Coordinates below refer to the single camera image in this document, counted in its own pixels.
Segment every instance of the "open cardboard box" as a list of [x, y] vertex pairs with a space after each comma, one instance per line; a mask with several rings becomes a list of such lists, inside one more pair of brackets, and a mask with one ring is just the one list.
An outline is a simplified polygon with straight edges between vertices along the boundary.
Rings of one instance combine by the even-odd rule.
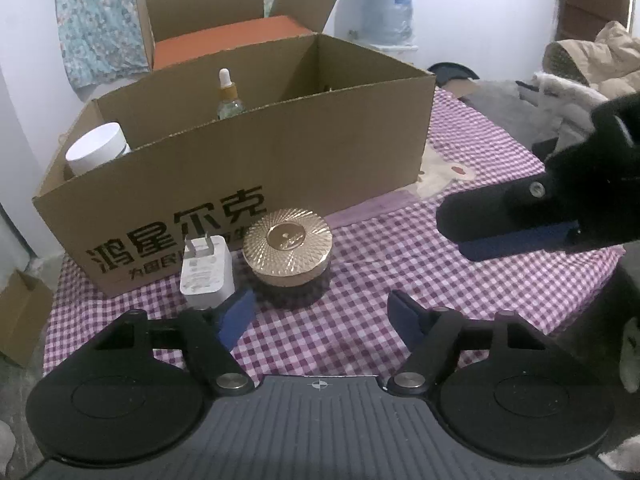
[[[214, 120], [218, 72], [246, 113]], [[435, 76], [315, 34], [225, 50], [89, 102], [33, 202], [68, 254], [112, 296], [180, 271], [184, 237], [233, 250], [264, 212], [320, 215], [416, 181]], [[71, 178], [65, 152], [121, 124], [132, 152]]]
[[0, 352], [27, 366], [49, 319], [51, 304], [51, 291], [43, 282], [14, 271], [0, 291]]
[[136, 0], [149, 68], [322, 32], [336, 0]]

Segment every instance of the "white jar lid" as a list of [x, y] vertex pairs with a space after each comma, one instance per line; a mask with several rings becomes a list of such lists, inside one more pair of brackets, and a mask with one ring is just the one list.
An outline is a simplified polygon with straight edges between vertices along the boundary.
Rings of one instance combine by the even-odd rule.
[[127, 149], [118, 123], [107, 123], [85, 133], [66, 150], [66, 163], [74, 175], [82, 175], [113, 160]]

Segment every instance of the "gold embossed lid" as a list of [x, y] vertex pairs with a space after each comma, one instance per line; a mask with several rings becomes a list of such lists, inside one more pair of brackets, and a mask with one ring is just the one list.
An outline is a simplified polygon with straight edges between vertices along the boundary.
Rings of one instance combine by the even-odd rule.
[[329, 263], [333, 237], [322, 217], [306, 209], [280, 209], [244, 236], [244, 259], [270, 285], [297, 286], [319, 276]]

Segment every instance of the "red checkered tablecloth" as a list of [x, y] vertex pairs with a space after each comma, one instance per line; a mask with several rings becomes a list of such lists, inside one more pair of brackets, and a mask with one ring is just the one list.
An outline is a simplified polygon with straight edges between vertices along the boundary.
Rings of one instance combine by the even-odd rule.
[[[502, 129], [444, 91], [434, 98], [430, 142], [445, 160], [476, 170], [423, 202], [334, 229], [329, 289], [310, 306], [290, 297], [278, 307], [258, 292], [259, 311], [234, 357], [258, 380], [269, 373], [389, 375], [407, 350], [386, 318], [386, 297], [405, 290], [426, 308], [446, 305], [476, 319], [516, 310], [545, 333], [576, 316], [612, 274], [621, 250], [535, 253], [473, 263], [436, 230], [442, 197], [539, 173], [543, 166]], [[236, 285], [252, 283], [240, 254]], [[130, 308], [152, 318], [184, 307], [178, 275], [106, 298], [66, 258], [47, 329], [44, 371], [51, 371], [110, 321]], [[157, 357], [181, 364], [179, 351]]]

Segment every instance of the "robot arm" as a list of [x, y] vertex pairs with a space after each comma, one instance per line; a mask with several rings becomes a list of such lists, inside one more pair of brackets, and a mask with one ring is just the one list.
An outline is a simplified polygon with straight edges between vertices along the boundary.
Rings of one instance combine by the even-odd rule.
[[545, 173], [447, 196], [438, 230], [472, 261], [640, 238], [640, 92], [591, 119], [589, 139], [548, 158]]

